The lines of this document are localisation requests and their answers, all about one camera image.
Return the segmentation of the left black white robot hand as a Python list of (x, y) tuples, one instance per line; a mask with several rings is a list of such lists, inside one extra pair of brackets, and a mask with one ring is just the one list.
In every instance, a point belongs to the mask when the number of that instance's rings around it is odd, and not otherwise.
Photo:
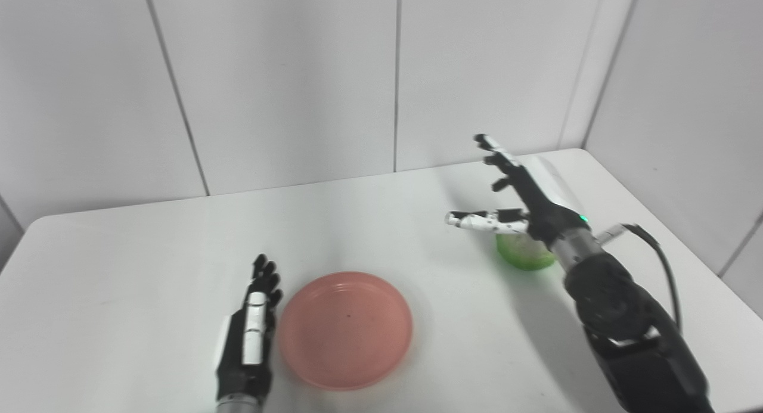
[(279, 282), (275, 262), (257, 256), (243, 301), (228, 321), (216, 369), (218, 412), (261, 412), (265, 406), (273, 379), (277, 306), (283, 298)]

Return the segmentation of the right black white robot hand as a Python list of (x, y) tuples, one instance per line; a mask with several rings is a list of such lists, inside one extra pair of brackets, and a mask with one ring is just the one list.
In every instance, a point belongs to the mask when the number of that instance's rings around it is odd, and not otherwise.
[(523, 206), (449, 212), (447, 225), (493, 234), (528, 234), (546, 247), (551, 247), (565, 231), (589, 228), (578, 199), (548, 160), (537, 156), (520, 160), (488, 134), (478, 133), (473, 139), (480, 149), (488, 152), (484, 164), (496, 167), (503, 175), (491, 185), (491, 190), (512, 188)]

